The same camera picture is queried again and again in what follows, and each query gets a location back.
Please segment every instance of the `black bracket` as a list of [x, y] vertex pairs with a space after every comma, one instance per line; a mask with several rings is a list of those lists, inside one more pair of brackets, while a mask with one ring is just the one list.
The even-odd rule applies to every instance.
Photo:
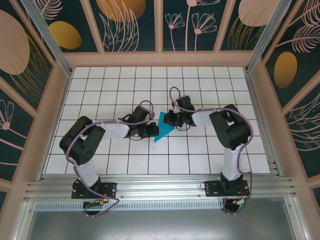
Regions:
[[[115, 198], [117, 193], [117, 184], [115, 182], [102, 182], [99, 185], [99, 194], [106, 195], [108, 197]], [[90, 192], [81, 182], [73, 184], [72, 188], [72, 199], [101, 199]]]
[[202, 189], [205, 190], [206, 197], [241, 197], [241, 191], [249, 196], [249, 187], [246, 180], [242, 180], [238, 188], [232, 188], [229, 191], [225, 191], [221, 185], [220, 180], [205, 181], [202, 183]]

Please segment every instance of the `grid tile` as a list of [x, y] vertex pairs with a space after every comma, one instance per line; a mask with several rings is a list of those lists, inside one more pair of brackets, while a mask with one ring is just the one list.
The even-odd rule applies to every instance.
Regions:
[[[74, 174], [59, 142], [80, 116], [99, 121], [118, 119], [132, 113], [142, 100], [151, 100], [157, 122], [160, 112], [173, 109], [169, 99], [172, 86], [180, 89], [181, 96], [189, 95], [195, 109], [236, 103], [254, 131], [252, 143], [243, 151], [241, 169], [248, 172], [251, 164], [254, 174], [270, 173], [242, 68], [148, 66], [76, 68], [44, 171]], [[172, 97], [178, 98], [176, 90]], [[224, 148], [214, 127], [187, 130], [183, 125], [179, 130], [157, 142], [154, 137], [141, 141], [134, 141], [138, 137], [103, 139], [93, 157], [94, 167], [99, 174], [219, 174]]]

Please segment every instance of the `purple cable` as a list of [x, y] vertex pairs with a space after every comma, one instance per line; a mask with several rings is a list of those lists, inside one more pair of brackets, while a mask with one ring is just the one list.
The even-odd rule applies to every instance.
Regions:
[[[250, 131], [251, 131], [251, 135], [250, 135], [250, 138], [249, 138], [249, 140], [240, 148], [240, 150], [239, 150], [239, 153], [238, 153], [238, 156], [237, 156], [237, 158], [236, 158], [236, 168], [237, 168], [237, 170], [238, 170], [238, 172], [239, 173], [241, 173], [241, 174], [250, 174], [250, 191], [249, 191], [249, 196], [248, 196], [248, 199], [250, 199], [251, 198], [251, 193], [252, 193], [252, 171], [248, 171], [248, 172], [243, 172], [243, 171], [241, 171], [241, 169], [240, 169], [240, 157], [241, 157], [241, 153], [242, 153], [242, 151], [243, 151], [243, 149], [251, 142], [251, 140], [252, 140], [252, 138], [254, 137], [254, 130], [253, 130], [253, 127], [252, 127], [252, 125], [251, 125], [251, 123], [249, 122], [249, 120], [245, 117], [245, 116], [243, 116], [240, 112], [238, 112], [238, 111], [236, 111], [236, 110], [233, 110], [233, 109], [230, 109], [230, 108], [226, 108], [226, 107], [217, 107], [217, 108], [205, 108], [205, 109], [198, 109], [198, 110], [188, 110], [188, 109], [185, 109], [185, 108], [183, 108], [183, 107], [180, 107], [174, 100], [173, 100], [173, 98], [172, 98], [172, 95], [171, 95], [171, 92], [172, 92], [172, 89], [176, 89], [177, 91], [178, 91], [178, 93], [179, 93], [179, 98], [180, 98], [180, 96], [181, 96], [181, 94], [180, 94], [180, 90], [179, 90], [179, 88], [177, 88], [176, 86], [172, 86], [171, 88], [170, 88], [170, 90], [169, 90], [169, 97], [170, 97], [170, 100], [171, 100], [171, 102], [172, 102], [172, 104], [175, 106], [175, 107], [177, 107], [178, 109], [180, 109], [180, 110], [182, 110], [182, 111], [185, 111], [185, 112], [189, 112], [189, 113], [198, 113], [198, 112], [204, 112], [204, 111], [219, 111], [219, 110], [226, 110], [226, 111], [229, 111], [229, 112], [232, 112], [232, 113], [234, 113], [234, 114], [237, 114], [239, 117], [241, 117], [243, 120], [245, 120], [245, 122], [248, 124], [248, 126], [249, 126], [249, 128], [250, 128]], [[226, 209], [226, 202], [227, 202], [227, 200], [228, 200], [228, 198], [225, 198], [224, 200], [223, 200], [223, 204], [222, 204], [222, 210], [223, 210], [223, 212], [224, 213], [226, 213], [226, 214], [236, 214], [235, 212], [231, 212], [231, 211], [229, 211], [228, 209]], [[245, 208], [245, 206], [247, 205], [247, 203], [248, 202], [246, 202], [245, 204], [244, 204], [244, 206], [239, 210], [239, 211], [237, 211], [237, 213], [240, 213], [240, 212], [242, 212], [243, 211], [243, 209]]]
[[86, 130], [88, 130], [89, 128], [91, 128], [91, 127], [93, 127], [93, 126], [96, 126], [96, 125], [104, 125], [104, 124], [118, 124], [118, 123], [125, 124], [125, 125], [130, 125], [130, 126], [134, 126], [134, 125], [140, 125], [140, 124], [144, 124], [144, 123], [149, 122], [149, 121], [152, 120], [152, 119], [154, 118], [154, 116], [155, 116], [155, 113], [154, 113], [154, 109], [155, 109], [155, 108], [154, 108], [154, 105], [153, 105], [152, 102], [149, 101], [149, 100], [143, 100], [142, 102], [140, 102], [139, 106], [141, 106], [142, 103], [149, 103], [150, 106], [151, 106], [151, 112], [150, 112], [149, 116], [148, 116], [145, 120], [143, 120], [143, 121], [141, 121], [141, 122], [136, 122], [136, 123], [123, 122], [123, 121], [120, 121], [120, 120], [93, 122], [93, 123], [89, 124], [88, 126], [86, 126], [84, 129], [82, 129], [82, 130], [78, 133], [78, 135], [72, 140], [70, 146], [68, 147], [68, 149], [67, 149], [67, 151], [66, 151], [66, 153], [65, 153], [65, 159], [66, 159], [70, 164], [72, 164], [73, 170], [74, 170], [77, 178], [78, 178], [79, 181], [86, 187], [86, 189], [88, 189], [91, 193], [93, 193], [93, 194], [95, 194], [95, 195], [97, 195], [97, 196], [99, 196], [99, 197], [101, 197], [101, 198], [103, 198], [103, 199], [115, 200], [115, 201], [116, 201], [114, 204], [112, 204], [112, 205], [111, 205], [110, 207], [108, 207], [106, 210], [100, 211], [100, 212], [98, 212], [98, 213], [95, 214], [95, 215], [89, 215], [89, 214], [87, 213], [87, 209], [88, 209], [89, 207], [91, 207], [91, 206], [94, 205], [94, 204], [89, 204], [89, 205], [84, 209], [84, 213], [85, 213], [85, 215], [86, 215], [87, 217], [90, 216], [91, 218], [94, 218], [94, 217], [98, 217], [98, 216], [101, 216], [101, 215], [105, 214], [105, 213], [108, 212], [111, 208], [113, 208], [116, 204], [118, 204], [120, 200], [119, 200], [118, 198], [111, 197], [111, 196], [105, 196], [105, 195], [102, 195], [102, 194], [100, 194], [100, 193], [98, 193], [98, 192], [93, 191], [93, 190], [83, 181], [83, 179], [80, 177], [80, 174], [79, 174], [79, 172], [78, 172], [78, 170], [77, 170], [77, 168], [76, 168], [76, 161], [69, 158], [70, 151], [71, 151], [72, 147], [74, 146], [74, 144], [76, 143], [76, 141], [80, 138], [80, 136], [81, 136]]

